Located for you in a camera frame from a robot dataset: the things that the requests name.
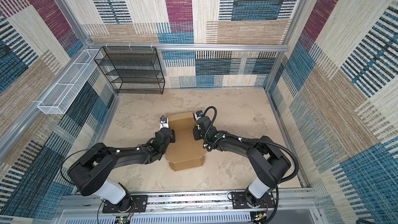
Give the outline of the brown cardboard box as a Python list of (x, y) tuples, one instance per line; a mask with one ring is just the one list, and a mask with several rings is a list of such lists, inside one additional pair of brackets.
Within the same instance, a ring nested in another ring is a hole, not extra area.
[(203, 166), (207, 151), (201, 140), (194, 139), (194, 113), (172, 115), (168, 117), (168, 121), (169, 128), (175, 132), (175, 142), (169, 144), (165, 153), (170, 168), (177, 172)]

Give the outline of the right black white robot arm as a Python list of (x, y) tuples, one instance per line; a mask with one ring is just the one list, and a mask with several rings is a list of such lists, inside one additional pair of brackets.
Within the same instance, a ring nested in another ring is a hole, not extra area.
[(265, 194), (272, 192), (280, 183), (297, 176), (298, 159), (286, 147), (274, 143), (268, 136), (259, 139), (243, 138), (226, 131), (218, 131), (212, 124), (207, 116), (198, 118), (193, 129), (194, 139), (203, 140), (204, 148), (208, 152), (232, 152), (250, 161), (257, 177), (245, 190), (249, 207), (258, 207)]

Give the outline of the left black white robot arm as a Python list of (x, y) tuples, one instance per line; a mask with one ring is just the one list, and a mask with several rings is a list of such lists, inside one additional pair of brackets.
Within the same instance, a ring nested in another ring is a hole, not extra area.
[(129, 212), (134, 206), (133, 198), (125, 187), (108, 178), (111, 171), (161, 160), (169, 144), (174, 142), (174, 131), (161, 128), (154, 138), (137, 147), (115, 148), (97, 143), (69, 167), (67, 175), (82, 196), (96, 195), (113, 204), (117, 212)]

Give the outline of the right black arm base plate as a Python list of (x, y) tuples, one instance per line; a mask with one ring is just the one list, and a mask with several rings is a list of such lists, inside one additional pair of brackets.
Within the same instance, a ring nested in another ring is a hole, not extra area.
[(256, 198), (246, 191), (231, 191), (227, 194), (227, 198), (232, 202), (234, 209), (274, 208), (276, 200), (269, 192), (266, 192), (261, 198)]

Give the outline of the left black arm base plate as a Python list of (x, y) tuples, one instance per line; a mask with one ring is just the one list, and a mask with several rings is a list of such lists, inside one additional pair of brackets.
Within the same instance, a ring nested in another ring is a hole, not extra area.
[(130, 195), (124, 197), (119, 203), (112, 204), (105, 201), (102, 208), (103, 214), (128, 214), (143, 213), (146, 211), (148, 195)]

